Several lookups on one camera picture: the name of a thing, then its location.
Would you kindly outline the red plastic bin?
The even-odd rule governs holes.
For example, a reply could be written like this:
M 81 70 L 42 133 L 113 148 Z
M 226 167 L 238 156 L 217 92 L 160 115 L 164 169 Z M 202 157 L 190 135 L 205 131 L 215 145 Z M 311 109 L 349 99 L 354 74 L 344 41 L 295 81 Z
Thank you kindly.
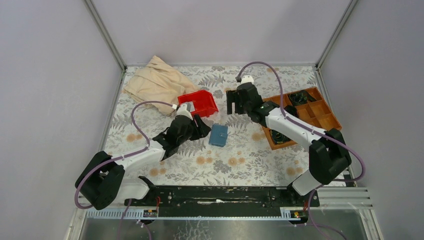
M 192 103 L 194 107 L 194 110 L 190 112 L 192 116 L 199 115 L 201 118 L 207 118 L 219 111 L 212 93 L 204 89 L 183 94 L 177 99 L 180 104 Z

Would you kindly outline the blue card holder wallet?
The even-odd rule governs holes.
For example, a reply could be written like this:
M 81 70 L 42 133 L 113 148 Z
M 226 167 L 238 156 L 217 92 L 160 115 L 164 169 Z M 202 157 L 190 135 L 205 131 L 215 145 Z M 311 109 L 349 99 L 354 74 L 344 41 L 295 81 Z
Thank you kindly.
M 213 124 L 210 131 L 208 144 L 211 146 L 223 148 L 227 143 L 227 139 L 228 139 L 228 126 Z

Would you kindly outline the wooden compartment tray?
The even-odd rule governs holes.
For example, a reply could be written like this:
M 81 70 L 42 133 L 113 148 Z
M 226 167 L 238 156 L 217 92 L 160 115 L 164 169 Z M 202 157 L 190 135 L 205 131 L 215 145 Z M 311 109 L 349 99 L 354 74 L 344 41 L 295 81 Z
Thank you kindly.
M 289 113 L 296 110 L 300 120 L 318 128 L 329 131 L 333 128 L 341 130 L 342 126 L 331 111 L 317 87 L 293 91 L 283 94 L 283 107 L 290 106 Z M 282 149 L 296 145 L 293 140 L 283 141 L 280 133 L 272 133 L 267 127 L 262 127 L 262 136 L 268 141 L 272 150 Z

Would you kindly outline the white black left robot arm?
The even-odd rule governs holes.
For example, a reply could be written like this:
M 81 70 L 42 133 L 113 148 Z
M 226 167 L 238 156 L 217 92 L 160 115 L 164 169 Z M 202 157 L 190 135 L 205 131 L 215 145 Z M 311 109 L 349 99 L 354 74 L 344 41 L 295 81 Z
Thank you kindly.
M 177 115 L 170 126 L 151 139 L 146 146 L 113 158 L 105 151 L 97 152 L 75 182 L 74 202 L 82 194 L 88 207 L 102 210 L 118 199 L 137 199 L 148 206 L 155 200 L 155 192 L 140 179 L 125 178 L 136 169 L 159 163 L 176 154 L 186 141 L 205 138 L 211 131 L 199 115 Z

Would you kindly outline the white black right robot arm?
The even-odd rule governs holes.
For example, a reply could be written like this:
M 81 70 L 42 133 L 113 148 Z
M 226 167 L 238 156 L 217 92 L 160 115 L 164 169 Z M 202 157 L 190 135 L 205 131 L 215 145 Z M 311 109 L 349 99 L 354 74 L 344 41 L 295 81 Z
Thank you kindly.
M 264 101 L 256 86 L 247 82 L 227 91 L 226 102 L 229 115 L 246 114 L 254 123 L 286 136 L 308 151 L 308 170 L 288 185 L 286 198 L 293 206 L 301 205 L 312 190 L 334 181 L 352 163 L 339 130 L 325 130 L 288 113 L 283 96 L 279 103 Z

